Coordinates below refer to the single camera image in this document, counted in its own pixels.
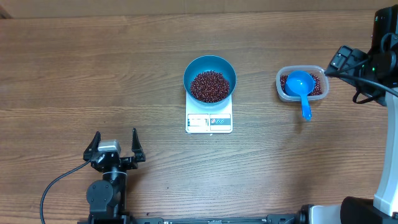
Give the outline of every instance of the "blue scoop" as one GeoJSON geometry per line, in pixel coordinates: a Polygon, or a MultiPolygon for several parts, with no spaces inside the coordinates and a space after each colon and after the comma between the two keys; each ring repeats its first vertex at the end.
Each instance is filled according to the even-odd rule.
{"type": "Polygon", "coordinates": [[[301,105],[303,117],[306,120],[311,120],[311,107],[308,103],[308,94],[315,88],[315,80],[310,74],[304,71],[292,72],[286,80],[285,90],[289,96],[301,97],[301,105]]]}

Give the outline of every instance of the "bowl of beans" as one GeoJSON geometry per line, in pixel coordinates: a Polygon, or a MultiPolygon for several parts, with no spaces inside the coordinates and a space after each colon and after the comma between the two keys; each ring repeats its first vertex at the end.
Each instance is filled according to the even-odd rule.
{"type": "Polygon", "coordinates": [[[308,94],[309,101],[320,100],[326,97],[329,92],[329,80],[325,76],[324,69],[316,65],[295,65],[282,68],[276,75],[276,88],[280,100],[283,102],[301,102],[299,96],[289,96],[285,91],[287,77],[297,70],[309,73],[315,81],[315,88],[308,94]]]}
{"type": "Polygon", "coordinates": [[[236,86],[236,73],[225,59],[204,55],[193,60],[185,69],[184,87],[196,102],[214,106],[224,102],[236,86]]]}

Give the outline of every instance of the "pile of beans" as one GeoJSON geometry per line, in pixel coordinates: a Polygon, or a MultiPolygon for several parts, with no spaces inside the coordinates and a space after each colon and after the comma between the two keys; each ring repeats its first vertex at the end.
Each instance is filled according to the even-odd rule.
{"type": "Polygon", "coordinates": [[[216,103],[228,96],[229,82],[222,73],[203,72],[191,82],[190,90],[195,99],[205,103],[216,103]]]}
{"type": "MultiPolygon", "coordinates": [[[[309,96],[318,96],[318,95],[322,95],[322,89],[321,89],[321,81],[319,80],[319,78],[316,75],[310,74],[312,76],[312,78],[315,80],[315,88],[313,89],[313,91],[308,94],[309,96]]],[[[282,85],[282,90],[284,91],[284,93],[286,93],[285,91],[285,84],[286,84],[286,80],[287,80],[287,75],[282,75],[280,77],[280,84],[282,85]]]]}

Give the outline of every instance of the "blue handle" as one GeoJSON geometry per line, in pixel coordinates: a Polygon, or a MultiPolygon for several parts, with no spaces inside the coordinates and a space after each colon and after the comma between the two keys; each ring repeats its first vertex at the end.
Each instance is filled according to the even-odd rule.
{"type": "Polygon", "coordinates": [[[306,95],[301,95],[301,106],[303,111],[303,118],[305,118],[307,121],[310,121],[312,113],[310,103],[308,102],[308,98],[306,95]]]}

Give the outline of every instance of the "clear plastic container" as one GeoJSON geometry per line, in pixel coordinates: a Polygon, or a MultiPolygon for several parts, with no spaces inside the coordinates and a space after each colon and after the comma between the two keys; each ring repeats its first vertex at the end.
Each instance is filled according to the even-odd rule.
{"type": "Polygon", "coordinates": [[[276,75],[276,89],[278,91],[280,100],[282,100],[283,102],[301,102],[299,96],[289,96],[288,94],[284,93],[284,91],[282,90],[282,86],[280,84],[281,76],[290,75],[292,72],[296,70],[301,70],[311,73],[312,75],[316,75],[319,78],[322,94],[317,96],[308,96],[309,101],[320,100],[329,93],[329,80],[325,76],[325,71],[323,68],[316,65],[294,65],[282,68],[281,70],[279,70],[278,74],[276,75]]]}

